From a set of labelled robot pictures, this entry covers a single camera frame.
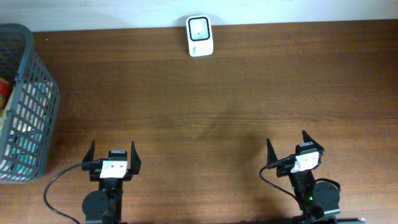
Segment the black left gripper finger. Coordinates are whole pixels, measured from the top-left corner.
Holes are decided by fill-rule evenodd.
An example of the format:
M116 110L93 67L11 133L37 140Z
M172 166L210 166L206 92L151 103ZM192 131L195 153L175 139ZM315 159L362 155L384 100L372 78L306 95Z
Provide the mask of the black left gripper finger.
M134 141L131 143L131 167L140 167L141 159L136 151Z
M95 152L95 141L92 140L91 146L86 155L84 156L82 163L92 162L94 158L94 152Z

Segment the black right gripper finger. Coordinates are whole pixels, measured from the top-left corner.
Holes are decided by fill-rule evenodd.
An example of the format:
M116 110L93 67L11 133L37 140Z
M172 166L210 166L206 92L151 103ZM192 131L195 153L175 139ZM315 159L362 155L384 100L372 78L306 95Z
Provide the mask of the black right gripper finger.
M318 151L323 151L323 147L317 143L305 130L302 131L304 143L312 143L312 145L317 148Z
M271 140L267 138L267 167L273 166L278 161L275 150L272 146Z

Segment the yellow wet wipes pack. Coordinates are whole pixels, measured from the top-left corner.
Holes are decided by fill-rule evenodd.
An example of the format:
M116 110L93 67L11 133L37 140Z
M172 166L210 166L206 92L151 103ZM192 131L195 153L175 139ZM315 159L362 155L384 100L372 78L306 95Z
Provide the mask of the yellow wet wipes pack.
M57 116L52 82L25 83L12 94L1 118L1 183L24 184L42 177Z

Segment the orange red spaghetti packet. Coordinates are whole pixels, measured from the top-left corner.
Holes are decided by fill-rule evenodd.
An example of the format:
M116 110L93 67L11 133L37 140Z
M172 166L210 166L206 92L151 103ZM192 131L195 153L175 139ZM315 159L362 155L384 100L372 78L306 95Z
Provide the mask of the orange red spaghetti packet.
M4 78L0 78L0 108L6 106L11 84Z

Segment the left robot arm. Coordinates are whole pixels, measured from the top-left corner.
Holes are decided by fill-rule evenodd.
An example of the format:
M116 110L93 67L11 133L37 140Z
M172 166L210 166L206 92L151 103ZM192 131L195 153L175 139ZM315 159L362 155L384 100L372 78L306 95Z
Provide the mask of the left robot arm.
M111 150L107 158L98 160L94 159L94 153L93 141L81 168L89 172L90 181L98 183L98 190L89 193L83 200L85 223L121 223L123 183L139 174L141 160L134 143L131 144L130 159L127 158L127 151Z

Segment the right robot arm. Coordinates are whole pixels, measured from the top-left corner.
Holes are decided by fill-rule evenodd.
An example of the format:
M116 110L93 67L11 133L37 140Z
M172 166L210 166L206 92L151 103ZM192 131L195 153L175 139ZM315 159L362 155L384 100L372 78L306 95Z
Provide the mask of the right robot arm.
M302 131L303 143L296 145L295 153L278 159L271 143L267 145L267 164L259 171L260 178L270 186L291 196L300 208L301 215L293 217L293 223L365 223L365 219L337 219L340 214L341 185L330 179L315 179L312 170L322 163L324 147L306 131ZM277 177L287 176L293 193L266 180L262 175L266 169L275 169Z

